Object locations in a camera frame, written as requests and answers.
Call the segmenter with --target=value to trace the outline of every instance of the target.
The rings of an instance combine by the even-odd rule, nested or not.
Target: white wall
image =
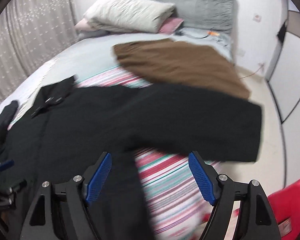
[[[77,17],[96,0],[75,0]],[[276,34],[281,27],[282,0],[236,0],[238,6],[237,31],[234,33],[234,59],[237,65],[251,71],[265,63],[267,70],[277,46]],[[262,17],[253,21],[254,14]]]

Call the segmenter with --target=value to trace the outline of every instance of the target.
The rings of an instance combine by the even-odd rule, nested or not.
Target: brown cloth
[[[207,88],[243,99],[250,95],[234,65],[210,46],[163,39],[117,44],[114,52],[122,67],[153,83]]]

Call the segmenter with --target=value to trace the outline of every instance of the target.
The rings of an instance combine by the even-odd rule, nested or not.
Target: floor
[[[233,181],[248,183],[253,179],[260,182],[266,195],[270,195],[283,188],[284,185],[284,154],[281,137],[280,119],[276,105],[265,79],[251,76],[242,81],[251,91],[250,101],[262,106],[263,125],[261,145],[258,160],[255,163],[223,163],[221,172],[227,174]],[[240,202],[235,202],[233,209],[237,209]],[[234,234],[237,217],[232,217],[225,240],[231,240]],[[205,225],[196,231],[201,235]]]

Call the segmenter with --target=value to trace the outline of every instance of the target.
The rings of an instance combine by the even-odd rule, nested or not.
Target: coat button
[[[46,103],[48,103],[49,101],[51,101],[53,99],[53,97],[49,98],[46,100]]]

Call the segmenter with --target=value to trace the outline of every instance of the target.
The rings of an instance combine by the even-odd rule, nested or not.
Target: metal screw
[[[253,185],[253,186],[259,186],[260,183],[259,183],[259,181],[257,181],[257,180],[254,179],[254,180],[252,181],[252,185]]]
[[[44,183],[42,183],[42,187],[47,187],[49,185],[50,185],[50,182],[48,182],[48,181],[45,181]]]
[[[73,180],[75,182],[78,182],[78,181],[82,180],[82,177],[80,175],[77,175],[77,176],[74,176]]]
[[[219,175],[219,179],[222,181],[226,181],[228,179],[228,177],[224,174]]]

